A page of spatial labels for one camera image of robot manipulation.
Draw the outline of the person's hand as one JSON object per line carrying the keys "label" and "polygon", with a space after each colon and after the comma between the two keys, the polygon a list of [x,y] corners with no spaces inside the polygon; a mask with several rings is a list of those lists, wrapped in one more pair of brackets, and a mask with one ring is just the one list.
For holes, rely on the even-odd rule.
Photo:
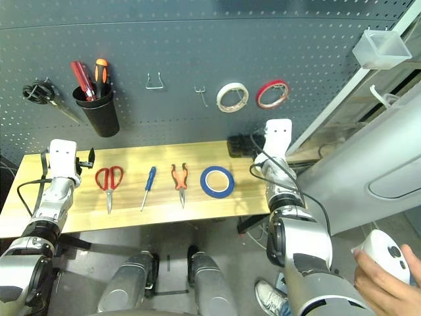
{"label": "person's hand", "polygon": [[411,286],[395,278],[366,253],[355,250],[357,262],[354,285],[376,315],[420,314],[420,260],[409,245],[401,246],[402,254],[416,282]]}

